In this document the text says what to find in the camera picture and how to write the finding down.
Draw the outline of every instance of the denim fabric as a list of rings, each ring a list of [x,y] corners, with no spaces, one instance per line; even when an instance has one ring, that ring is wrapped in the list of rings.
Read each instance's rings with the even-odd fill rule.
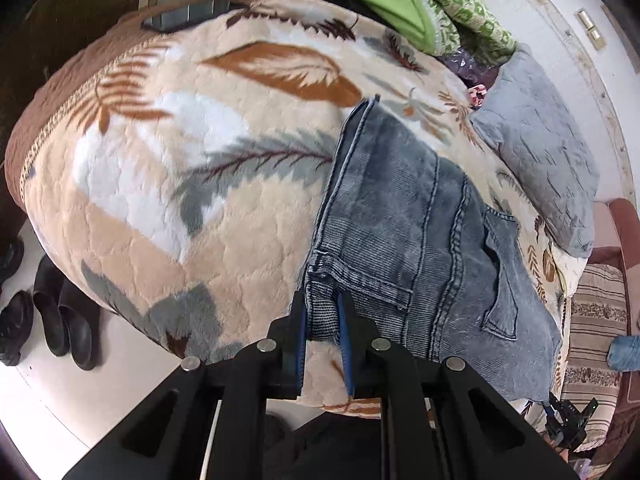
[[[377,99],[343,126],[303,279],[309,333],[338,340],[338,291],[415,356],[464,358],[507,400],[548,400],[561,337],[517,220]]]
[[[609,346],[607,364],[619,372],[640,370],[640,336],[619,335]]]

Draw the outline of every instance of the jeans back pocket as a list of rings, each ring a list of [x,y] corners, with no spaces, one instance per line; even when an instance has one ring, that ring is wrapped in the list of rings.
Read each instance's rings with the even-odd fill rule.
[[[497,270],[497,287],[494,304],[484,313],[481,330],[508,341],[516,341],[518,338],[518,305],[513,297],[508,273],[508,254],[501,250],[497,234],[492,228],[492,222],[505,222],[496,218],[491,212],[485,215],[485,247]]]

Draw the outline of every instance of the bed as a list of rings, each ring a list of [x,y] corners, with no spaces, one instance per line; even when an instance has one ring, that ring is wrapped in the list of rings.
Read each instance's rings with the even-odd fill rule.
[[[380,94],[485,202],[518,219],[529,277],[562,335],[559,396],[566,296],[586,261],[556,246],[476,134],[462,82],[348,10],[235,1],[251,9],[168,36],[140,29],[159,9],[127,15],[37,92],[10,139],[6,177],[55,264],[168,351],[233,355],[286,312],[340,126],[361,97]],[[307,63],[320,75],[301,75]],[[337,347],[309,342],[306,354],[298,402],[379,415],[376,400],[348,397]]]

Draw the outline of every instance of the floor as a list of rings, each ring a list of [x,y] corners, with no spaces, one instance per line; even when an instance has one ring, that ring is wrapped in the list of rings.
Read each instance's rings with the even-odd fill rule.
[[[602,174],[598,198],[633,196],[640,184],[640,76],[636,75],[601,9],[600,0],[486,0],[516,37],[530,45],[558,86],[586,136]],[[597,52],[574,12],[586,8],[607,39]],[[622,139],[622,132],[627,136]],[[18,273],[2,287],[0,305],[33,286],[44,254],[29,224],[21,231],[26,254]],[[102,365],[77,368],[69,355],[50,354],[36,313],[32,335],[17,367],[0,366],[0,420],[42,480],[60,480],[87,450],[178,365],[122,319],[104,313]],[[318,410],[274,402],[294,426]]]

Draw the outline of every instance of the black shoe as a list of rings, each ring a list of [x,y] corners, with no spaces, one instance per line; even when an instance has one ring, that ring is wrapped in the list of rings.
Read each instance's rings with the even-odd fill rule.
[[[31,295],[20,290],[0,312],[0,362],[15,366],[20,361],[20,348],[29,338],[33,326]]]
[[[82,370],[92,370],[100,345],[101,307],[69,280],[62,285],[58,306],[69,330],[71,355],[75,363]]]
[[[22,238],[16,238],[9,244],[6,252],[0,254],[0,290],[2,290],[2,284],[18,271],[23,256],[24,242]]]
[[[270,450],[277,443],[282,442],[288,434],[292,433],[292,429],[286,421],[274,413],[265,413],[262,430],[264,432],[262,446],[265,451]]]
[[[42,316],[44,339],[53,355],[58,357],[69,352],[69,334],[58,308],[60,290],[65,275],[45,255],[38,265],[33,285],[33,304]]]

